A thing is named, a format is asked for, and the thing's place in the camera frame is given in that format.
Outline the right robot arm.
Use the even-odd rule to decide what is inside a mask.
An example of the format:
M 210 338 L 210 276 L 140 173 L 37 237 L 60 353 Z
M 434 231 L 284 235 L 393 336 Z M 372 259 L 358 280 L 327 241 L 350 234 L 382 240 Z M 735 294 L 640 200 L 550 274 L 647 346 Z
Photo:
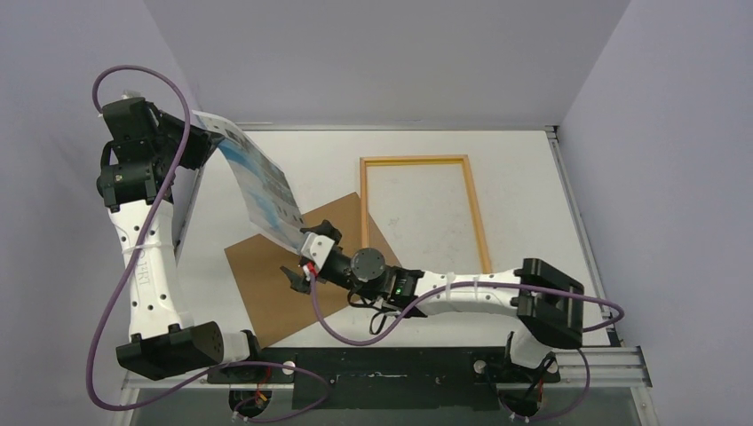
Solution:
M 584 286 L 540 258 L 505 272 L 428 272 L 389 265 L 375 248 L 346 255 L 341 232 L 327 220 L 301 232 L 299 269 L 281 268 L 298 293 L 325 282 L 344 289 L 351 306 L 395 319 L 484 313 L 518 320 L 502 356 L 512 380 L 527 379 L 554 349 L 583 345 Z

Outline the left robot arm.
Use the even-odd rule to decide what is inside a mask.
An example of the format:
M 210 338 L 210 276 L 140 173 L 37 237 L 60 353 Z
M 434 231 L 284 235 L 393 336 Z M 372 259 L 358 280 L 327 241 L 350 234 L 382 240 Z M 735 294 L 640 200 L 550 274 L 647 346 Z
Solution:
M 103 148 L 96 184 L 131 271 L 129 341 L 115 350 L 119 365 L 158 381 L 230 363 L 240 380 L 256 381 L 266 360 L 251 331 L 223 333 L 214 321 L 194 323 L 178 284 L 172 194 L 158 194 L 174 159 L 196 170 L 221 137 L 193 126 L 179 155 L 184 121 L 142 97 L 105 105 L 103 118 L 112 139 Z

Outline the clear acrylic sheet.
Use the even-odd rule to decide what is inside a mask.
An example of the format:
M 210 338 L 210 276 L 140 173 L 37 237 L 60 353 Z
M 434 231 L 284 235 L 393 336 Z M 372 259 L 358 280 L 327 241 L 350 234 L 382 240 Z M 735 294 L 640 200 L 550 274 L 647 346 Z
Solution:
M 369 168 L 369 246 L 435 272 L 483 272 L 459 165 Z

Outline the yellow picture frame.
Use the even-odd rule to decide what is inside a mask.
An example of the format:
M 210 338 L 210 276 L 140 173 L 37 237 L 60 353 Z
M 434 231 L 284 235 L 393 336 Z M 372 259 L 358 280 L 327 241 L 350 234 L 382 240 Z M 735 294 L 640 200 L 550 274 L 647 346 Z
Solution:
M 359 159 L 361 246 L 363 248 L 369 246 L 369 224 L 371 221 L 369 214 L 369 168 L 434 165 L 459 165 L 461 167 L 480 265 L 484 273 L 491 273 L 493 266 L 488 250 L 486 230 L 480 213 L 471 162 L 466 154 L 361 157 Z

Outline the building and sky photo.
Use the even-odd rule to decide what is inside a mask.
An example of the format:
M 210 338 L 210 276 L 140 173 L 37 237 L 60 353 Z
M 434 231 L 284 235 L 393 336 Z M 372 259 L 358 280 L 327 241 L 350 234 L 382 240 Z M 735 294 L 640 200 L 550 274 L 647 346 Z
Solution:
M 225 117 L 194 110 L 193 118 L 221 136 L 218 150 L 234 173 L 250 222 L 281 247 L 298 251 L 305 239 L 300 232 L 305 222 L 285 173 Z

